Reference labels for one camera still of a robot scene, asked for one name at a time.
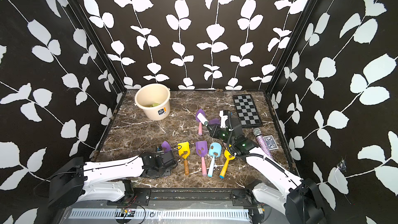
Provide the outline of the green white scrub brush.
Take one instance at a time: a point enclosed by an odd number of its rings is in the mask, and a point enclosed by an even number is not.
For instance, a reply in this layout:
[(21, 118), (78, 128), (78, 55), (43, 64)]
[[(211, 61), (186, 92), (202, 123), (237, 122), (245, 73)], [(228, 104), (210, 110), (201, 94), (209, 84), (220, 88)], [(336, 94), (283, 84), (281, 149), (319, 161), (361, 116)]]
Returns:
[(207, 120), (207, 118), (206, 118), (202, 113), (199, 113), (199, 114), (197, 115), (197, 119), (198, 119), (198, 121), (199, 121), (202, 125), (208, 126), (208, 120)]

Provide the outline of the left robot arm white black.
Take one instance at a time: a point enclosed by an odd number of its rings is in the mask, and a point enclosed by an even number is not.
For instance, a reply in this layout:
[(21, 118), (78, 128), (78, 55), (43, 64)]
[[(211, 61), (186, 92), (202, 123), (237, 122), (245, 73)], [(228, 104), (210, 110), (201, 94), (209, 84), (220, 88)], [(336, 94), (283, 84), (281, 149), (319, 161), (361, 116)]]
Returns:
[(173, 151), (144, 152), (127, 159), (85, 162), (73, 158), (50, 176), (49, 208), (65, 208), (80, 201), (119, 202), (133, 194), (127, 178), (158, 179), (178, 165)]

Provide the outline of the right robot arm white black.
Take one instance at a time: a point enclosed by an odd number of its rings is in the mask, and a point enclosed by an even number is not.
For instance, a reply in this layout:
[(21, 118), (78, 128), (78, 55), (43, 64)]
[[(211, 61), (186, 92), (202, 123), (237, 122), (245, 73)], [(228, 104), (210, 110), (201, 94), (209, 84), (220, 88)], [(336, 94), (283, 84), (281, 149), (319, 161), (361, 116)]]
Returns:
[(256, 142), (245, 137), (238, 118), (230, 111), (220, 112), (221, 123), (210, 123), (202, 113), (196, 119), (211, 137), (221, 140), (235, 158), (246, 161), (259, 171), (274, 187), (256, 184), (251, 192), (257, 204), (265, 204), (286, 216), (291, 224), (325, 223), (323, 199), (311, 179), (302, 179), (280, 166)]

